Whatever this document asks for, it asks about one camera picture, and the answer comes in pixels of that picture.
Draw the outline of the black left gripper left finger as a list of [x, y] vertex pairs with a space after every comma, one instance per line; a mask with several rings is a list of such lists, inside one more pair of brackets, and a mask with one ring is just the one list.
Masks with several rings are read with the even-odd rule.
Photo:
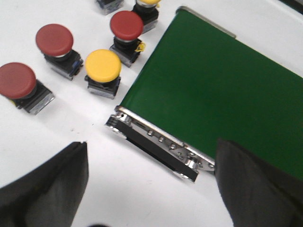
[[2, 227], [70, 227], [89, 178], [87, 144], [72, 142], [0, 190]]

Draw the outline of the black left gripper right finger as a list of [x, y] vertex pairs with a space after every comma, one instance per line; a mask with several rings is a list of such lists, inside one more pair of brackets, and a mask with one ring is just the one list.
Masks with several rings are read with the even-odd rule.
[[231, 140], [217, 141], [215, 177], [235, 227], [301, 227], [303, 182]]

